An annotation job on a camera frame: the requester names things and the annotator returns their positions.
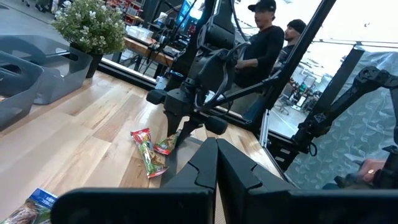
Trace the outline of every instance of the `wooden tabletop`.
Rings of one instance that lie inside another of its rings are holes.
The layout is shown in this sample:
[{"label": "wooden tabletop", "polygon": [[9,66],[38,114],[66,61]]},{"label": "wooden tabletop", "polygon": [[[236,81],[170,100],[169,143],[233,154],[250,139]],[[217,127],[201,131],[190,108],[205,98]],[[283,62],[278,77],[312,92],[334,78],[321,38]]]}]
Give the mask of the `wooden tabletop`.
[{"label": "wooden tabletop", "polygon": [[[56,195],[79,187],[159,187],[162,177],[146,177],[142,157],[129,134],[150,128],[153,141],[166,135],[163,107],[148,103],[146,94],[96,72],[79,90],[51,105],[33,106],[28,116],[4,130],[0,138],[0,220],[38,187]],[[212,136],[203,128],[193,132],[202,141]],[[249,131],[229,125],[216,137],[228,140],[279,175]],[[217,223],[224,223],[222,206],[217,204]]]},{"label": "wooden tabletop", "polygon": [[[150,53],[150,50],[148,49],[147,45],[144,45],[136,40],[125,37],[124,42],[128,49],[130,49],[142,56],[148,56]],[[153,44],[149,40],[147,40],[146,42],[148,44]],[[159,54],[153,54],[153,57],[156,62],[161,63],[162,65],[166,65],[166,66],[171,66],[173,64],[173,60],[174,60],[173,57],[163,54],[162,52],[160,52]]]}]

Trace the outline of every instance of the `chair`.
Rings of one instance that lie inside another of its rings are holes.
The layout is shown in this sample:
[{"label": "chair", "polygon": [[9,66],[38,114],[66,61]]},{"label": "chair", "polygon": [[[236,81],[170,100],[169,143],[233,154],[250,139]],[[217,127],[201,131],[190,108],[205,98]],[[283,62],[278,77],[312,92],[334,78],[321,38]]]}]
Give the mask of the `chair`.
[{"label": "chair", "polygon": [[275,105],[275,108],[278,108],[280,112],[287,112],[287,115],[289,115],[289,111],[287,110],[287,107],[293,106],[294,102],[290,101],[290,96],[293,93],[293,86],[291,84],[287,84],[282,91],[281,96],[279,97],[279,101],[281,102],[281,105]]}]

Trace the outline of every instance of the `man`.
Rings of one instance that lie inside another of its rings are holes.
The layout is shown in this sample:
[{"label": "man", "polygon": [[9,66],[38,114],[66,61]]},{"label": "man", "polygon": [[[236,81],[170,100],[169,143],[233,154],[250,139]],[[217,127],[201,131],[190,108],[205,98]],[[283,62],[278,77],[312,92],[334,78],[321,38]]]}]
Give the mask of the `man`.
[{"label": "man", "polygon": [[[275,19],[275,1],[260,0],[248,9],[255,13],[254,19],[260,31],[250,38],[251,45],[246,48],[243,59],[238,60],[235,81],[227,93],[242,90],[267,78],[283,47],[284,31],[272,25]],[[257,97],[258,93],[253,93],[234,100],[231,111],[243,114]]]},{"label": "man", "polygon": [[[271,71],[271,74],[274,74],[276,71],[281,69],[283,65],[286,64],[287,58],[292,52],[294,46],[297,44],[301,37],[301,33],[304,31],[307,25],[301,19],[294,19],[287,24],[287,28],[285,30],[284,39],[287,41],[286,47],[282,48],[279,53],[278,59],[275,63],[274,68]],[[259,108],[264,103],[264,99],[259,98],[256,100],[249,109],[245,111],[243,114],[243,118],[247,120],[253,120],[254,116],[258,113]]]}]

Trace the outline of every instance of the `gray fabric cover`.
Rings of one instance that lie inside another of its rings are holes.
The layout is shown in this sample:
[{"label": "gray fabric cover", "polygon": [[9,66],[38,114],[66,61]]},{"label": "gray fabric cover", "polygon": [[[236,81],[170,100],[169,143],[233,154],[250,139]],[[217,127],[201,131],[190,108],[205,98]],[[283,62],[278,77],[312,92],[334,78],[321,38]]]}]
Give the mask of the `gray fabric cover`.
[{"label": "gray fabric cover", "polygon": [[[363,48],[361,60],[339,92],[341,96],[353,83],[358,72],[366,66],[384,69],[398,75],[398,49]],[[394,144],[396,125],[391,94],[388,89],[362,96],[333,123],[328,134],[314,139],[318,155],[298,155],[286,174],[302,189],[320,189],[333,182],[336,175],[345,176],[358,170],[345,154],[362,158],[386,158],[381,149]]]}]

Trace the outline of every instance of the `plant pot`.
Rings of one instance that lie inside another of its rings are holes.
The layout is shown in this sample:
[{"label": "plant pot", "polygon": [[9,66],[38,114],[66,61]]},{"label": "plant pot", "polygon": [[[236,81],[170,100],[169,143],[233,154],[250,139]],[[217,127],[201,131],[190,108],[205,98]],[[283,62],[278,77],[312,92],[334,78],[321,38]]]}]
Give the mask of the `plant pot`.
[{"label": "plant pot", "polygon": [[[84,51],[80,50],[79,46],[77,44],[75,44],[75,43],[71,43],[70,47],[71,47],[71,49],[70,49],[70,57],[69,57],[69,59],[76,61],[77,60],[77,55],[73,53],[74,49],[79,50],[81,52],[84,52]],[[86,54],[88,54],[88,55],[93,57],[93,60],[90,63],[90,67],[88,68],[86,78],[93,78],[93,76],[95,74],[95,71],[97,70],[98,65],[100,64],[101,59],[102,59],[102,57],[104,55],[91,54],[91,53],[86,53]],[[69,65],[69,72],[70,73],[77,72],[79,70],[81,70],[81,66],[80,65],[75,65],[74,63],[71,63]]]}]

